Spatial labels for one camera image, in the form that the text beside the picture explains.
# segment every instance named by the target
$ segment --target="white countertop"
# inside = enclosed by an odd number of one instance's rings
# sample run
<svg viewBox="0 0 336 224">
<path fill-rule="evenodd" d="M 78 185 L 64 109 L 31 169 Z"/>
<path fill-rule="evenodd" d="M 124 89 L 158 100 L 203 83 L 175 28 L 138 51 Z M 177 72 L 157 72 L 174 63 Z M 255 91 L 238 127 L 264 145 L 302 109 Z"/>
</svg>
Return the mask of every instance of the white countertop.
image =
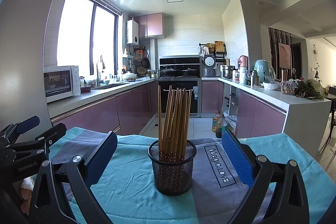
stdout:
<svg viewBox="0 0 336 224">
<path fill-rule="evenodd" d="M 265 90 L 263 87 L 250 85 L 242 85 L 239 81 L 234 81 L 232 79 L 227 79 L 223 77 L 202 77 L 202 80 L 219 80 L 226 84 L 232 85 L 238 89 L 241 89 L 247 93 L 250 93 L 266 102 L 269 102 L 285 111 L 288 111 L 290 105 L 304 105 L 304 104 L 319 104 L 319 103 L 330 103 L 327 99 L 319 100 L 309 100 L 304 98 L 298 98 L 293 95 L 282 94 L 281 91 L 277 90 Z"/>
<path fill-rule="evenodd" d="M 62 100 L 48 103 L 48 110 L 49 110 L 50 118 L 56 117 L 72 109 L 92 103 L 94 101 L 103 99 L 105 97 L 114 95 L 116 93 L 120 93 L 125 90 L 129 90 L 139 85 L 143 85 L 143 84 L 150 83 L 153 81 L 154 81 L 154 78 L 137 79 L 135 82 L 125 82 L 127 83 L 125 85 L 115 86 L 113 88 L 104 89 L 104 90 L 91 90 L 91 92 L 89 93 L 77 94 L 69 98 L 65 98 Z"/>
</svg>

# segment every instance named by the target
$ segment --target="microwave oven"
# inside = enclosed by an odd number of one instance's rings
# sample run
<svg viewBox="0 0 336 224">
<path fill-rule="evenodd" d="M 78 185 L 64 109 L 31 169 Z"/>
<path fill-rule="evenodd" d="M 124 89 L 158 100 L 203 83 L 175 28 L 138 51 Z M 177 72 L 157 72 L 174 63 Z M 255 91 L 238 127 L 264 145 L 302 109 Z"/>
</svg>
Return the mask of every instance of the microwave oven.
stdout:
<svg viewBox="0 0 336 224">
<path fill-rule="evenodd" d="M 45 66 L 43 78 L 47 103 L 81 92 L 78 66 Z"/>
</svg>

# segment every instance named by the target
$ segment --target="sink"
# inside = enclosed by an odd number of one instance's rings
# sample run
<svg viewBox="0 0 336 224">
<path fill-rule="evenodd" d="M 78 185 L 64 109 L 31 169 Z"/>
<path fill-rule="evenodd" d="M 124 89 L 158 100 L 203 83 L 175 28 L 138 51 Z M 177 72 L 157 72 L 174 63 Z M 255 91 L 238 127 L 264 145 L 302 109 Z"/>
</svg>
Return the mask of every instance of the sink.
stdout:
<svg viewBox="0 0 336 224">
<path fill-rule="evenodd" d="M 120 86 L 120 85 L 127 85 L 128 83 L 113 83 L 113 84 L 107 84 L 107 85 L 102 85 L 98 86 L 96 88 L 93 88 L 93 90 L 106 90 L 110 88 L 114 88 L 115 86 Z"/>
</svg>

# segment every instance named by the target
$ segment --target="blue gripper pad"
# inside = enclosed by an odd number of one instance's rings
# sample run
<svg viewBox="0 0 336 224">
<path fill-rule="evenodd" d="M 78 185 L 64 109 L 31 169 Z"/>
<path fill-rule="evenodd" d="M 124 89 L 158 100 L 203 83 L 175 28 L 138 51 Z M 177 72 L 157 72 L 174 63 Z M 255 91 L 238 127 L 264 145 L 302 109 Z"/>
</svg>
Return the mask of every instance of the blue gripper pad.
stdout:
<svg viewBox="0 0 336 224">
<path fill-rule="evenodd" d="M 222 146 L 228 155 L 233 167 L 235 168 L 242 183 L 247 184 L 249 188 L 254 183 L 253 167 L 246 158 L 239 144 L 233 139 L 228 131 L 222 134 Z"/>
</svg>

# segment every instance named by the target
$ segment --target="water heater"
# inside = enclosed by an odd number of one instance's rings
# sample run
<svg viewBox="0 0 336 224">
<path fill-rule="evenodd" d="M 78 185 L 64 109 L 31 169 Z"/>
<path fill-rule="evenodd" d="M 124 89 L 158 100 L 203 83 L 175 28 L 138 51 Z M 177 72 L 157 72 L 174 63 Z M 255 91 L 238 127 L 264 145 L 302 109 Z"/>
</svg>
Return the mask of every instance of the water heater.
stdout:
<svg viewBox="0 0 336 224">
<path fill-rule="evenodd" d="M 139 45 L 139 24 L 133 19 L 127 21 L 127 44 Z"/>
</svg>

